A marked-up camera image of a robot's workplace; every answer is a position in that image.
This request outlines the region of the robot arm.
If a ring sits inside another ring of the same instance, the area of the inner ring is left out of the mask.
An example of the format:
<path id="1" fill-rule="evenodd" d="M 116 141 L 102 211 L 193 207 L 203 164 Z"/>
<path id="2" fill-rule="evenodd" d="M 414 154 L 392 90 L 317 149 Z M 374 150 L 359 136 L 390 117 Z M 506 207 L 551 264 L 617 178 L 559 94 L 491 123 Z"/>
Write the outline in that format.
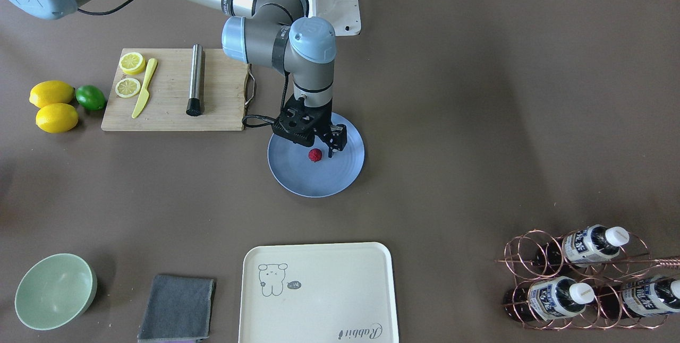
<path id="1" fill-rule="evenodd" d="M 34 17 L 56 20 L 92 0 L 8 0 Z M 290 79 L 293 91 L 280 113 L 262 121 L 275 135 L 311 147 L 320 141 L 330 152 L 348 142 L 347 127 L 333 123 L 332 104 L 337 40 L 332 24 L 311 16 L 309 0 L 182 0 L 226 16 L 225 54 L 270 67 Z"/>

